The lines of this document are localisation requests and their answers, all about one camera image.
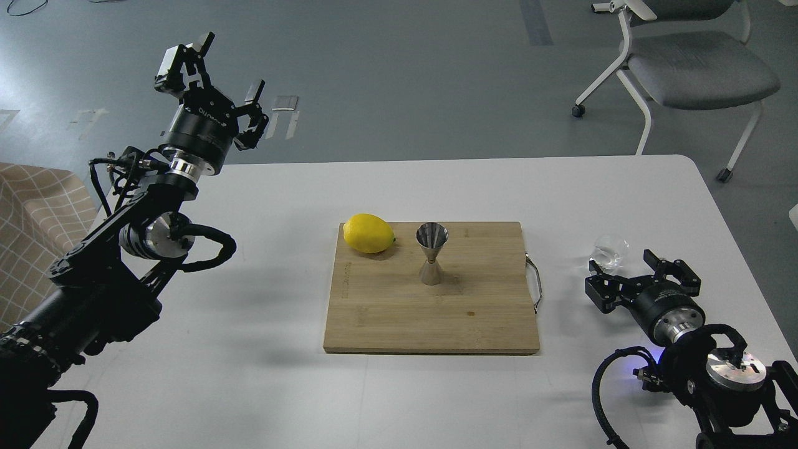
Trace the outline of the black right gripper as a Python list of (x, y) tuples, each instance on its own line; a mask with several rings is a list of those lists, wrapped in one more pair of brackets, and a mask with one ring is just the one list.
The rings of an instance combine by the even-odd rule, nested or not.
[[(652, 276), (624, 278), (605, 273), (598, 262), (589, 261), (585, 292), (604, 314), (633, 302), (633, 318), (649, 340), (668, 347), (706, 324), (706, 313), (693, 300), (700, 294), (701, 279), (682, 259), (667, 261), (645, 249), (643, 260), (652, 268)], [(666, 281), (668, 276), (676, 283)]]

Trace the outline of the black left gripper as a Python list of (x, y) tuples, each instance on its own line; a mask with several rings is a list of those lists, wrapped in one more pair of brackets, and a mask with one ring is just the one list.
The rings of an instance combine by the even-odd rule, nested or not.
[[(269, 117), (259, 104), (265, 80), (252, 82), (243, 104), (237, 107), (211, 85), (204, 60), (215, 37), (209, 31), (197, 42), (167, 49), (154, 77), (155, 91), (179, 100), (163, 137), (161, 153), (172, 157), (181, 150), (199, 157), (205, 162), (208, 175), (221, 171), (232, 140), (239, 151), (253, 150), (269, 124)], [(247, 128), (237, 134), (234, 117), (244, 116), (249, 119)]]

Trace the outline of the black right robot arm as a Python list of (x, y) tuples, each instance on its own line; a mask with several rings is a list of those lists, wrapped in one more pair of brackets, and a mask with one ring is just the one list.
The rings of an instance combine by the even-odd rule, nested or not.
[(633, 370), (649, 392), (666, 392), (696, 415), (698, 448), (795, 448), (796, 371), (783, 360), (764, 365), (744, 337), (726, 324), (707, 324), (696, 303), (700, 278), (681, 259), (667, 261), (644, 250), (653, 273), (623, 278), (589, 262), (586, 293), (604, 314), (626, 307), (652, 343), (658, 360), (641, 346), (617, 349), (599, 365), (591, 384), (593, 410), (607, 444), (626, 443), (611, 426), (600, 399), (607, 367), (625, 356), (646, 365)]

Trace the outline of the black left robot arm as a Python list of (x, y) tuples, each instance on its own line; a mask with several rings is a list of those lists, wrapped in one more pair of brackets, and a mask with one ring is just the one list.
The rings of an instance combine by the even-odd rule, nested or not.
[(155, 323), (158, 297), (177, 272), (218, 267), (236, 252), (232, 236), (180, 213), (196, 199), (200, 177), (219, 174), (231, 146), (256, 148), (269, 123), (259, 104), (264, 80), (251, 85), (241, 105), (212, 85), (205, 60), (214, 37), (207, 33), (163, 56), (153, 86), (176, 97), (178, 108), (162, 143), (89, 162), (117, 176), (117, 205), (102, 203), (105, 221), (49, 266), (55, 292), (2, 335), (3, 448), (32, 447), (64, 402), (86, 406), (69, 442), (82, 448), (98, 400), (88, 390), (56, 390), (62, 374)]

